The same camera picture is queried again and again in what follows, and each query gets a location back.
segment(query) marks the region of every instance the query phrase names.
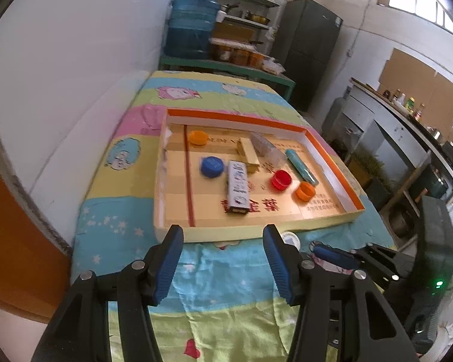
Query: colorful bed sheet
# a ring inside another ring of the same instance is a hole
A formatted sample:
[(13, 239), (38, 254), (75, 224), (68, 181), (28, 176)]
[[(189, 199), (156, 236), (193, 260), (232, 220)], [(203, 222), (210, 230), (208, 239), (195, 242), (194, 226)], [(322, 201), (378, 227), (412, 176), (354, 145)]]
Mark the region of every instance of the colorful bed sheet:
[[(157, 244), (153, 190), (160, 123), (167, 107), (221, 110), (308, 126), (267, 85), (213, 74), (155, 72), (119, 123), (82, 204), (71, 282), (88, 269), (97, 275), (120, 271)], [(326, 149), (350, 178), (366, 211), (351, 224), (298, 233), (302, 250), (313, 240), (345, 250), (367, 242), (393, 245), (358, 183)], [(165, 362), (283, 362), (297, 317), (297, 309), (279, 297), (259, 239), (185, 244), (168, 297), (150, 311)], [(123, 360), (113, 303), (110, 333), (113, 360)], [(328, 354), (335, 360), (335, 349), (329, 348)]]

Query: green plant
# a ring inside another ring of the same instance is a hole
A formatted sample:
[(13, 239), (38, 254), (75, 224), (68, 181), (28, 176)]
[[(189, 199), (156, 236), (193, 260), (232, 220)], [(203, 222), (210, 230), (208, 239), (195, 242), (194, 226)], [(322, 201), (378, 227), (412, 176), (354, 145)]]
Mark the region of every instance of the green plant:
[(355, 159), (371, 177), (376, 177), (384, 188), (389, 193), (392, 193), (392, 181), (384, 171), (384, 163), (381, 162), (376, 155), (372, 155), (364, 150), (359, 150), (352, 154), (351, 159)]

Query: small round container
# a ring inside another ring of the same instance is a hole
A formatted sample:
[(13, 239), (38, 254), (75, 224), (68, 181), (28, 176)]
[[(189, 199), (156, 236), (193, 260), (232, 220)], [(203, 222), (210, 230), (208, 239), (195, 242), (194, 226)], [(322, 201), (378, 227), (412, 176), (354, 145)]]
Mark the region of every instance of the small round container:
[(280, 236), (282, 237), (284, 243), (293, 245), (297, 248), (297, 250), (300, 250), (300, 239), (298, 239), (293, 232), (286, 231), (285, 233), (280, 234)]
[(315, 188), (308, 182), (302, 181), (295, 191), (295, 194), (299, 199), (307, 203), (307, 201), (315, 196)]
[(208, 143), (208, 134), (203, 131), (191, 131), (188, 141), (195, 146), (204, 146)]
[(216, 156), (208, 156), (201, 160), (200, 171), (208, 178), (216, 178), (223, 173), (223, 161)]
[(251, 66), (255, 69), (262, 69), (263, 60), (265, 56), (261, 53), (253, 52), (250, 54), (250, 58), (248, 60), (248, 66)]
[(213, 58), (217, 61), (229, 62), (233, 48), (223, 45), (216, 45)]
[(273, 173), (270, 182), (278, 191), (284, 191), (292, 183), (292, 177), (285, 170), (277, 170)]
[(247, 50), (235, 49), (231, 55), (231, 62), (235, 65), (247, 65), (250, 52)]

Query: refrigerator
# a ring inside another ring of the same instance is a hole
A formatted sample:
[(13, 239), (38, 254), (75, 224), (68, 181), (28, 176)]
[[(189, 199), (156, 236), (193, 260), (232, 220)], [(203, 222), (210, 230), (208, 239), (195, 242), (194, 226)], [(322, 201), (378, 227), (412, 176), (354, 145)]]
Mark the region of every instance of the refrigerator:
[(270, 55), (296, 85), (289, 103), (307, 111), (337, 42), (343, 20), (314, 0), (286, 4)]

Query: toothpaste box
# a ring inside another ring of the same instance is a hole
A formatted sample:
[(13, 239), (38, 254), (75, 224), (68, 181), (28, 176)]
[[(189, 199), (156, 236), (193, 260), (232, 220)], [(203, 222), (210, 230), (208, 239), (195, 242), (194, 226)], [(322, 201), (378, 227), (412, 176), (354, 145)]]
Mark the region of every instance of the toothpaste box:
[(249, 211), (247, 165), (230, 160), (228, 163), (228, 212), (246, 214)]

